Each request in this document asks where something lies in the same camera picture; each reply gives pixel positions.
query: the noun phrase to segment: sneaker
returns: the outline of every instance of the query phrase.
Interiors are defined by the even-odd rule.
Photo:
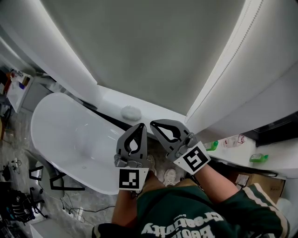
[[[151,154],[148,155],[147,160],[150,160],[150,162],[151,162],[149,170],[151,170],[154,173],[154,175],[156,176],[157,171],[156,171],[156,168],[155,168],[155,159],[154,159],[153,155],[151,155]]]
[[[165,186],[168,185],[175,185],[175,179],[176,179],[176,171],[174,169],[168,169],[165,173],[164,173],[164,182],[163,184]]]

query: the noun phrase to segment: person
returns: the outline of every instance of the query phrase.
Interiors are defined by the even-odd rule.
[[[171,185],[176,177],[172,169],[166,171],[162,183],[154,170],[150,168],[137,199],[131,197],[130,191],[119,191],[112,222],[95,226],[92,238],[286,238],[289,235],[288,221],[259,184],[238,190],[231,181],[205,165],[195,174],[202,190],[189,178]]]

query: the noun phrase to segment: cardboard box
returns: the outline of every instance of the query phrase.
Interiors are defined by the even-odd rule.
[[[272,178],[256,173],[244,173],[232,171],[227,178],[232,181],[239,189],[251,184],[260,184],[265,193],[274,203],[278,202],[284,188],[285,181],[278,178]]]

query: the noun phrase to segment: sleeve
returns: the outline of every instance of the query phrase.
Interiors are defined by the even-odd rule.
[[[218,204],[217,209],[229,223],[248,231],[273,234],[276,238],[289,236],[289,222],[259,184],[243,188]]]
[[[134,231],[131,228],[123,227],[116,224],[104,223],[96,225],[92,229],[92,238],[106,237],[134,237]]]

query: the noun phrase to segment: soap bottle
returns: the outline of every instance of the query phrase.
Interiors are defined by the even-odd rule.
[[[218,140],[204,144],[206,151],[214,151],[218,146]]]
[[[253,154],[250,158],[250,162],[265,162],[267,161],[269,155],[263,155],[263,154]]]

